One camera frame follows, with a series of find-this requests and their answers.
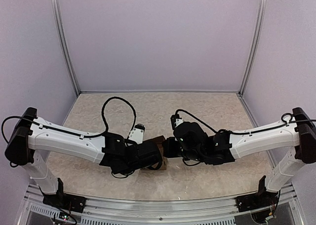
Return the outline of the brown cardboard box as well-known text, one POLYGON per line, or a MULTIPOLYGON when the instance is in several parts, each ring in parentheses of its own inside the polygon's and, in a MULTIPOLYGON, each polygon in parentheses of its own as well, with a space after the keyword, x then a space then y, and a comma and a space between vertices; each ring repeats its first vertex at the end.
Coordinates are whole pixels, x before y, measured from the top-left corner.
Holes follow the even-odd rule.
POLYGON ((150 142, 154 142, 156 144, 156 146, 159 149, 160 152, 160 161, 149 166, 146 168, 142 168, 142 171, 166 171, 167 169, 167 164, 168 164, 168 159, 166 157, 164 157, 163 153, 164 153, 164 149, 162 146, 162 143, 165 141, 165 137, 164 136, 157 136, 151 139, 146 140, 145 142, 150 141, 150 142))

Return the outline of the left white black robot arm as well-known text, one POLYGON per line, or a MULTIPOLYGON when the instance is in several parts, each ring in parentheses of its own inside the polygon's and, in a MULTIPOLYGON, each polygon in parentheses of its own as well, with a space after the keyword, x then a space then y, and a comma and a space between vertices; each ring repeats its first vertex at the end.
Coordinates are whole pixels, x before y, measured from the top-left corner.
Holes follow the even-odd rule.
POLYGON ((40 150, 57 152, 88 160, 109 167, 112 175, 129 176, 138 169, 157 170, 162 155, 153 141, 143 141, 144 129, 134 127, 130 136, 105 131, 88 133, 53 124, 37 116, 37 110, 29 107, 18 116, 5 149, 5 157, 23 167, 56 206, 63 208, 69 196, 62 191, 60 179, 53 175, 39 154, 40 150))

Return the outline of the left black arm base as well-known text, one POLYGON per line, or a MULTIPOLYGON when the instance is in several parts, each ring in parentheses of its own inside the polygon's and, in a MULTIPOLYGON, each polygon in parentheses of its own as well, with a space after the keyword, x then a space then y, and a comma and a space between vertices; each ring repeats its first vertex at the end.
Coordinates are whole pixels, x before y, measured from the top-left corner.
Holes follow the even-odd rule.
POLYGON ((70 212, 83 213, 87 200, 83 196, 65 193, 64 184, 60 178, 57 178, 57 190, 55 193, 47 194, 42 190, 41 193, 44 197, 44 204, 70 212))

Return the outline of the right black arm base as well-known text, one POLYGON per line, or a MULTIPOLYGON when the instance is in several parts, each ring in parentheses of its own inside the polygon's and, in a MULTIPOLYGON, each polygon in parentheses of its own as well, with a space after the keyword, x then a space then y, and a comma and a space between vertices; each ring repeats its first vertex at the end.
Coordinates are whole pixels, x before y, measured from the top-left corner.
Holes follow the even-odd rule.
POLYGON ((266 176, 259 180, 258 191, 235 198, 239 212, 246 212, 271 205, 276 205, 279 200, 278 192, 268 192, 265 186, 266 176))

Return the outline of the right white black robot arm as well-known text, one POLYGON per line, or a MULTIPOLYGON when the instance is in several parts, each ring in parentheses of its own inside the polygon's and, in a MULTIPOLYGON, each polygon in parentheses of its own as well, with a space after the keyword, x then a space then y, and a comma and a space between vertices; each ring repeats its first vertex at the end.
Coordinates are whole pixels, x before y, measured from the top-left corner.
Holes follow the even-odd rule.
POLYGON ((305 111, 294 108, 272 124, 244 131, 220 129, 208 136, 196 122, 185 122, 178 114, 171 117, 173 136, 163 143, 166 158, 182 158, 207 165, 234 162, 250 154, 281 147, 290 150, 273 171, 260 179, 252 202, 263 207, 303 166, 316 161, 316 121, 305 111))

